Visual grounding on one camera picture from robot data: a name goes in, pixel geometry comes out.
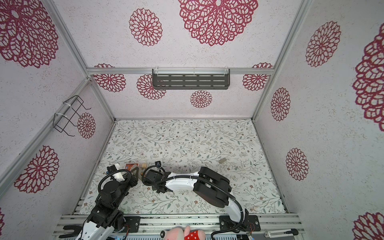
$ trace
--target leaf pattern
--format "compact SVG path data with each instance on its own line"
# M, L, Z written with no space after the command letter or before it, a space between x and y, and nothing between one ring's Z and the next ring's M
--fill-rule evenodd
M219 163L222 158L227 161ZM285 213L251 120L118 121L80 214L89 214L107 166L161 161L165 170L190 173L209 167L231 181L232 193L250 213ZM126 214L224 213L193 191L157 194L139 181L119 209Z

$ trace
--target black cable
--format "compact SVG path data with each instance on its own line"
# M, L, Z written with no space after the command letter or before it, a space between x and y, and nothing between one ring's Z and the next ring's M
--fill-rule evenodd
M144 175L147 172L147 170L149 168L152 168L152 167L156 167L156 166L148 167L147 169L145 169L145 171L143 172L143 175L142 175L142 179L141 180L142 180L143 184L146 185L146 186L152 186L152 185L160 184L160 183L163 183L163 182L166 182L166 181L169 181L169 180L172 180L172 179L176 179L176 178L197 179L197 180L202 181L202 182L210 185L211 187L219 190L220 192L224 193L226 196L231 198L234 201L234 203L239 207L239 210L240 210L240 221L235 226L233 226L233 227L231 227L229 229L215 231L215 232L211 233L212 240L215 240L215 238L214 238L215 234L233 231L233 230L237 229L243 223L243 220L244 220L243 208L241 207L240 203L236 200L236 198L232 194L230 194L228 191L225 191L225 190L221 189L218 185L212 183L211 181L209 181L209 180L207 180L205 178L198 177L198 176L189 176L189 175L178 175L178 176L169 177L167 179L163 179L163 180L160 180L160 181L157 181L157 182L152 182L152 183L145 182L144 181Z
M110 176L112 176L113 174L116 174L118 172L126 172L126 173L129 173L127 174L128 178L126 180L124 180L123 182L128 182L131 177L132 177L132 174L130 171L128 171L127 169L119 169L119 170L116 170L114 172L111 172L111 173L108 173L107 176L103 177L102 180L99 182L99 185L97 186L97 190L100 192L101 191L101 184L107 179L109 178Z
M87 221L87 220L85 220L85 221L83 222L83 227L82 227L82 229L81 229L81 235L80 235L79 240L82 240L82 237L83 237L83 230L84 230L84 224L85 224L86 221Z

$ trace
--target plush toy ear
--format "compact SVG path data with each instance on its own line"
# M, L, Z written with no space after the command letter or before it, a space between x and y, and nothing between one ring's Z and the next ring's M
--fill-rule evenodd
M191 227L190 226L186 226L185 230L184 230L184 237L188 236L190 231L191 231Z

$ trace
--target perforated metal tray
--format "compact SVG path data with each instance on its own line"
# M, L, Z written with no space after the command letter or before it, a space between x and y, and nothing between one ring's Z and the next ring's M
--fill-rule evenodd
M152 84L157 90L172 89L228 89L230 70L224 75L157 74L152 69Z

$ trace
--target red doily pattern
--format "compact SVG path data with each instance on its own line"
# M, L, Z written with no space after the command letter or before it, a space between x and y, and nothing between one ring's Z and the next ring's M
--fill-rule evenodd
M58 49L58 35L39 0L1 0L0 52L23 67L49 65Z
M95 133L96 123L93 116L89 113L80 115L77 121L77 130L83 138L90 138Z
M162 98L167 92L166 90L156 90L153 88L152 75L150 74L140 76L136 84L140 94L148 99L155 100Z
M191 95L191 103L197 108L205 108L212 102L212 95L204 90L198 90Z
M0 208L0 236L1 236L1 230L3 230L3 226L4 226L4 214L1 212L1 208Z
M375 39L364 48L362 61L355 70L355 103L364 109L366 119L378 123L384 131L384 23Z
M272 68L270 63L259 63L253 66L253 68ZM251 91L257 91L263 89L267 82L269 75L267 74L246 74L243 76L243 85L246 89Z
M383 240L384 239L384 216L377 212L359 215L359 219L353 222L352 229L354 240Z
M201 44L223 45L233 41L252 21L257 0L179 0L180 17L191 37Z
M296 180L304 180L308 174L308 161L304 153L297 148L292 148L285 160L289 174Z
M129 29L133 37L144 46L153 46L163 34L161 23L156 15L147 9L137 9L129 20Z
M271 113L276 121L283 120L291 107L291 100L287 89L279 88L273 94L271 101Z
M43 146L13 185L21 192L37 193L55 179L58 168L59 159L55 151Z
M337 22L327 22L319 27L311 37L305 54L307 63L312 67L327 62L340 42L340 26Z
M114 68L109 64L98 64L96 68ZM123 74L95 74L93 75L97 84L110 92L120 92L125 88L125 78Z

